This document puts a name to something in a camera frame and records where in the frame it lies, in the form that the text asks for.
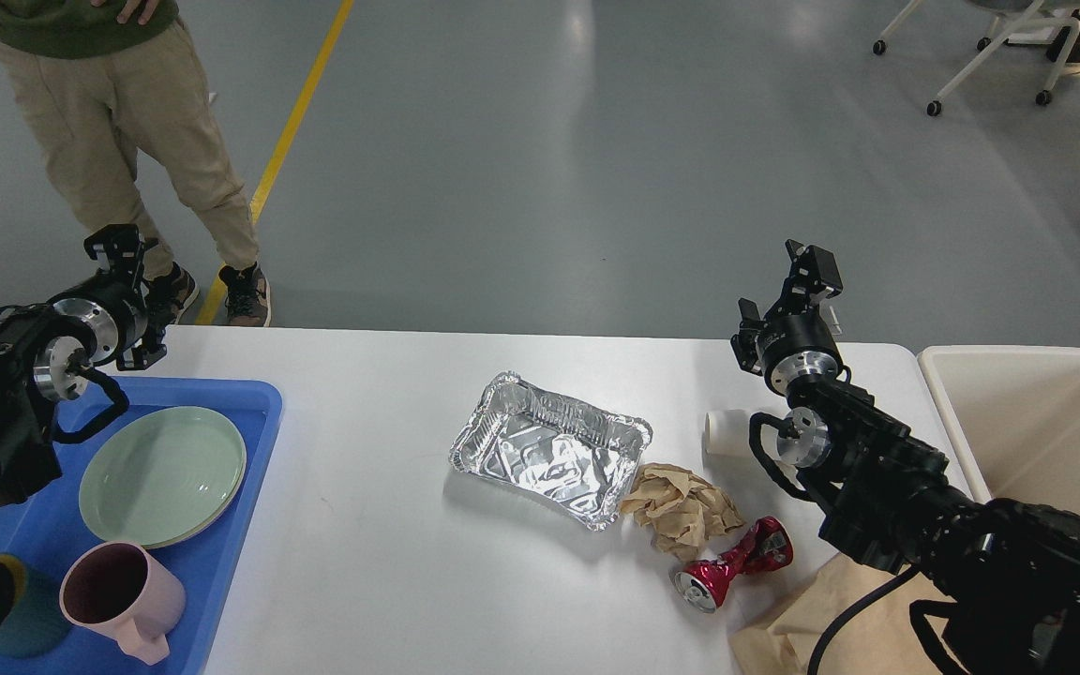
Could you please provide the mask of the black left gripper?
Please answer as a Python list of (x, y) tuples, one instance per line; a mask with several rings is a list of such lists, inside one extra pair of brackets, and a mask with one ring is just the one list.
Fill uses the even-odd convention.
[(141, 294), (144, 258), (157, 243), (131, 222), (99, 228), (82, 242), (99, 270), (51, 298), (60, 316), (82, 327), (78, 339), (95, 367), (114, 363), (120, 372), (141, 372), (168, 353), (172, 318), (163, 311), (150, 315)]

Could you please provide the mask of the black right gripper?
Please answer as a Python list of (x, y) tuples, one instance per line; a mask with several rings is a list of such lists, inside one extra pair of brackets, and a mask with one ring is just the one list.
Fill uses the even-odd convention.
[(843, 278), (831, 251), (788, 239), (789, 270), (777, 296), (777, 315), (761, 318), (758, 305), (738, 299), (739, 323), (731, 349), (742, 372), (766, 381), (792, 381), (804, 373), (836, 379), (843, 357), (819, 307), (843, 291)]

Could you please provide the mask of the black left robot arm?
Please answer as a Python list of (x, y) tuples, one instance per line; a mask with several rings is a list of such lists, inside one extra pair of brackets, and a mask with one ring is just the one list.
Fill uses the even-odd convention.
[[(154, 246), (137, 226), (108, 225), (84, 240), (93, 276), (46, 302), (0, 307), (0, 507), (60, 477), (57, 444), (93, 438), (129, 410), (103, 365), (145, 370), (166, 355), (143, 276)], [(22, 594), (0, 562), (0, 627)]]

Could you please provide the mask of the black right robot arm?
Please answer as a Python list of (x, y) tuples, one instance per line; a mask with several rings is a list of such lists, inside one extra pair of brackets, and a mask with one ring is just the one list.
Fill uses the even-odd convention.
[(912, 627), (943, 674), (1080, 674), (1080, 516), (999, 497), (977, 503), (948, 460), (878, 409), (822, 318), (843, 291), (833, 254), (787, 240), (783, 291), (761, 312), (739, 300), (739, 368), (785, 399), (756, 411), (750, 448), (786, 494), (814, 503), (819, 538), (892, 579), (837, 616), (807, 662), (815, 674), (837, 632), (918, 573), (946, 600), (914, 600)]

